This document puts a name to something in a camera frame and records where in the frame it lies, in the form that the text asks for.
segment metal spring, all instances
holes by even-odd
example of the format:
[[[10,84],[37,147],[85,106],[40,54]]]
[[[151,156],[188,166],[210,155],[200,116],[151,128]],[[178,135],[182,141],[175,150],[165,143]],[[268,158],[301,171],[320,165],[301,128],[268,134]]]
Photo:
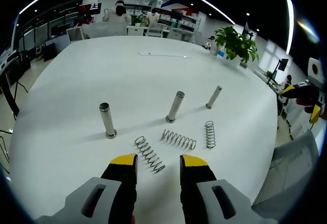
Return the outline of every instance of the metal spring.
[[[206,147],[212,149],[216,146],[215,127],[213,121],[205,123]]]
[[[150,164],[150,167],[153,168],[153,171],[158,173],[159,171],[165,168],[165,165],[160,166],[162,161],[158,162],[159,157],[157,156],[156,153],[154,153],[153,150],[151,150],[151,146],[149,146],[149,143],[146,142],[144,136],[138,137],[135,140],[135,145],[139,149],[142,156],[144,156],[147,163]]]
[[[189,137],[179,135],[179,134],[177,134],[175,132],[170,132],[169,130],[166,131],[166,129],[162,133],[161,139],[163,140],[164,138],[166,138],[166,140],[170,139],[170,142],[173,142],[173,140],[175,139],[174,140],[174,145],[176,143],[177,143],[177,146],[182,144],[181,147],[185,146],[185,149],[187,149],[190,146],[190,150],[194,150],[194,148],[196,147],[196,141],[195,140],[190,139]]]

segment chair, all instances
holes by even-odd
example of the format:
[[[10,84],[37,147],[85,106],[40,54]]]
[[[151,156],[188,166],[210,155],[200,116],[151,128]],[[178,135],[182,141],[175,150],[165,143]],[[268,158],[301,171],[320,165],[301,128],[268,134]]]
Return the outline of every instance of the chair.
[[[167,38],[181,41],[182,36],[183,36],[183,32],[180,29],[170,27],[170,31]]]
[[[253,211],[280,221],[305,189],[319,152],[311,131],[275,148],[270,168]]]
[[[81,26],[66,30],[69,42],[84,40],[84,34]]]
[[[204,39],[201,32],[196,31],[194,32],[194,43],[196,45],[204,46],[207,41]]]
[[[146,36],[162,37],[165,26],[165,24],[150,23]]]
[[[128,36],[143,36],[144,29],[141,28],[129,28],[128,29]]]
[[[89,25],[90,38],[106,36],[127,36],[127,25],[123,23],[99,22]]]

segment metal rod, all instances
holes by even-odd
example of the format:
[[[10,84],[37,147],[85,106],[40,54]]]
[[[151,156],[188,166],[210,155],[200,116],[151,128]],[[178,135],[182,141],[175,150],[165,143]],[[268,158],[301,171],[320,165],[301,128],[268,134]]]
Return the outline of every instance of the metal rod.
[[[211,96],[209,102],[206,103],[206,105],[205,105],[206,108],[211,109],[213,107],[213,104],[222,89],[223,88],[221,86],[217,86],[217,88],[216,88],[215,92],[213,93],[213,95]]]
[[[109,104],[101,103],[99,109],[104,126],[106,128],[106,136],[109,139],[115,138],[117,135],[117,131],[113,127]]]
[[[185,94],[182,91],[177,91],[173,105],[170,108],[169,114],[166,116],[166,121],[168,123],[175,122],[175,117],[176,117],[177,111],[183,101],[184,96],[185,96]]]

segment person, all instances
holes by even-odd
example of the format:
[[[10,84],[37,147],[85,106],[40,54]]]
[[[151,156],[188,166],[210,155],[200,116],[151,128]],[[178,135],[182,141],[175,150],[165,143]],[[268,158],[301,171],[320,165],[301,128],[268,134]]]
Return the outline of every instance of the person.
[[[131,16],[124,7],[124,1],[119,0],[115,6],[111,8],[108,13],[103,17],[102,21],[110,23],[123,23],[131,24]]]
[[[151,10],[151,12],[148,12],[145,23],[148,26],[150,23],[158,23],[160,15],[157,13],[157,11],[154,9]]]

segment monitor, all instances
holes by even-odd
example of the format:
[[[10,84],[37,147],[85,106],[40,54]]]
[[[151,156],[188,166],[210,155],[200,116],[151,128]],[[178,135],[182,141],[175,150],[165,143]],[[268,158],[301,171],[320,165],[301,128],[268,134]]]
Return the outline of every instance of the monitor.
[[[281,63],[279,64],[278,70],[281,70],[283,72],[287,66],[287,62],[288,59],[281,59]]]
[[[78,14],[79,16],[82,16],[84,14],[88,14],[88,15],[100,14],[101,5],[102,3],[89,3],[89,4],[80,5],[78,8]]]
[[[179,10],[173,9],[171,14],[170,14],[170,18],[175,18],[177,20],[182,20],[183,18],[183,13]]]

